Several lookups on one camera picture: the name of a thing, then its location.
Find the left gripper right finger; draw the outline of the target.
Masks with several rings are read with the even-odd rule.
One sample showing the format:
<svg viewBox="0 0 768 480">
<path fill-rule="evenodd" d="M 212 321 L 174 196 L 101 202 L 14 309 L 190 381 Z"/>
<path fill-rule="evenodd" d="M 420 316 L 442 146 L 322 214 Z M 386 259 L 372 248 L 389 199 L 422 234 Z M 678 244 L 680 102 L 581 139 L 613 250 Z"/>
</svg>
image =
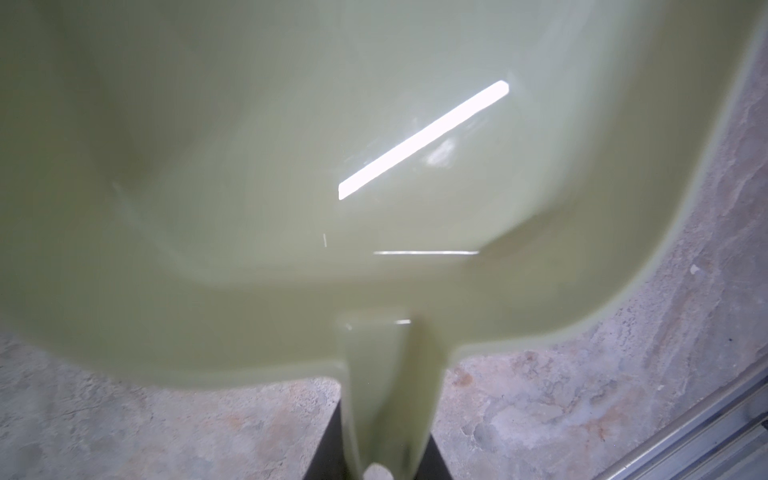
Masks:
<svg viewBox="0 0 768 480">
<path fill-rule="evenodd" d="M 429 436 L 415 480 L 452 480 L 453 476 L 432 435 Z"/>
</svg>

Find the light green dustpan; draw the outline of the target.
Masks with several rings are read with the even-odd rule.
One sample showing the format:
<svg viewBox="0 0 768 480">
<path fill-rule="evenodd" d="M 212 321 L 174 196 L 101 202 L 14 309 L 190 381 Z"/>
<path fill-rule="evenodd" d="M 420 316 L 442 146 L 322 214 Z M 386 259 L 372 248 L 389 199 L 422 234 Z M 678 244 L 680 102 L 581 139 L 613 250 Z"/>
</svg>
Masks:
<svg viewBox="0 0 768 480">
<path fill-rule="evenodd" d="M 443 373 L 608 314 L 683 223 L 763 1 L 5 1 L 1 306 L 173 387 L 330 377 L 420 465 Z"/>
</svg>

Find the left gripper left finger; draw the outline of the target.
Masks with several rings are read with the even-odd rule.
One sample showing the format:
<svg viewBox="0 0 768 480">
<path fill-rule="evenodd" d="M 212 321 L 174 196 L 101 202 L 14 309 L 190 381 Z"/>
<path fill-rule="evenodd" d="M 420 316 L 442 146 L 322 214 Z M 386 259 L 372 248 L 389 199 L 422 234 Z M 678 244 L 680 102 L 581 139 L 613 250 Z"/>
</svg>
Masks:
<svg viewBox="0 0 768 480">
<path fill-rule="evenodd" d="M 344 457 L 341 402 L 336 404 L 304 480 L 346 480 L 348 466 Z"/>
</svg>

